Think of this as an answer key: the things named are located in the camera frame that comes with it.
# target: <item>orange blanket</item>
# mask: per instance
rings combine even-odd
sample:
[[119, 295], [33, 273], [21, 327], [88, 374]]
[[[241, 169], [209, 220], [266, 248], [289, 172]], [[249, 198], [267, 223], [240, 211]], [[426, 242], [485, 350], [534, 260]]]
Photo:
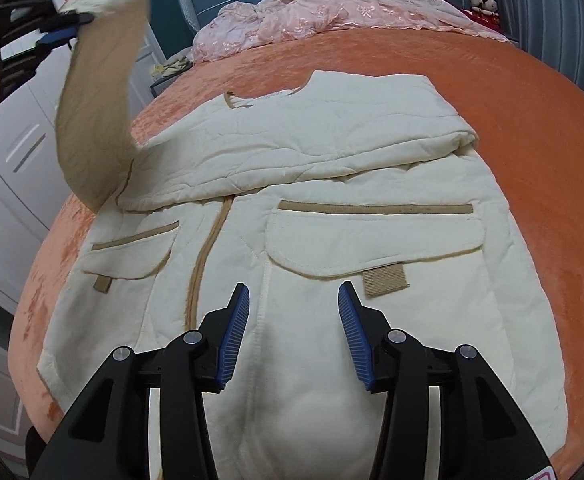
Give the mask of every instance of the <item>orange blanket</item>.
[[[478, 132], [478, 152], [510, 202], [556, 319], [568, 435], [552, 464], [560, 479], [568, 479], [584, 461], [584, 93], [510, 44], [428, 30], [343, 30], [197, 65], [134, 121], [132, 132], [143, 142], [224, 91], [256, 97], [294, 88], [315, 69], [426, 75]], [[63, 206], [12, 327], [9, 369], [45, 439], [62, 413], [36, 364], [92, 218], [74, 197]]]

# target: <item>pink lace blanket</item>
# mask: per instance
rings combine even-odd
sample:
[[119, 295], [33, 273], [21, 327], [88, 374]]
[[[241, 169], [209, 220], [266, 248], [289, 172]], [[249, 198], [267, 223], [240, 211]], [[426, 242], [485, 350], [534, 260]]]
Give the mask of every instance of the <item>pink lace blanket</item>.
[[428, 28], [507, 41], [443, 0], [263, 0], [224, 6], [194, 38], [193, 59], [213, 61], [345, 28]]

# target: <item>pink and white label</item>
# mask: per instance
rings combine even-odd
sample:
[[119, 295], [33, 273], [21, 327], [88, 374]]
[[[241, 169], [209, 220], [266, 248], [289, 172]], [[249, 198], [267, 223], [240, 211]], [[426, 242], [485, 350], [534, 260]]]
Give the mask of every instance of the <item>pink and white label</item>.
[[556, 475], [554, 474], [552, 466], [547, 466], [545, 469], [532, 475], [528, 480], [556, 480]]

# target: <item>white wardrobe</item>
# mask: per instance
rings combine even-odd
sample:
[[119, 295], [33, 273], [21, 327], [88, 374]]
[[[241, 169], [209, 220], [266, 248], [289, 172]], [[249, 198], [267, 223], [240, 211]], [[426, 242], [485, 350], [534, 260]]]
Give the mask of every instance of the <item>white wardrobe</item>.
[[[65, 0], [54, 0], [60, 7]], [[33, 32], [8, 45], [3, 58], [34, 46]], [[54, 119], [69, 66], [68, 46], [58, 48], [37, 75], [0, 105], [0, 306], [12, 314], [30, 266], [56, 214], [70, 194], [56, 158]], [[150, 72], [165, 62], [152, 29], [130, 78], [130, 113], [134, 117], [152, 100]], [[0, 453], [24, 474], [24, 442], [30, 427], [0, 348]]]

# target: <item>metal screw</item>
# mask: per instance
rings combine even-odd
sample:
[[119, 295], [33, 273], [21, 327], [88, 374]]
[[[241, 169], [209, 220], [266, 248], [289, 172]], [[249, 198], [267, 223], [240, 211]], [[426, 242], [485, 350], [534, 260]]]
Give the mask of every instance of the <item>metal screw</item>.
[[403, 343], [408, 338], [402, 330], [390, 330], [387, 333], [387, 338], [393, 343]]
[[120, 346], [114, 350], [112, 357], [114, 361], [125, 361], [130, 356], [130, 349], [127, 346]]
[[198, 332], [198, 330], [190, 330], [189, 332], [185, 332], [183, 336], [183, 341], [185, 341], [188, 345], [195, 345], [203, 338], [203, 334]]
[[466, 359], [474, 359], [476, 357], [476, 348], [470, 345], [463, 345], [458, 349], [459, 354], [461, 354]]

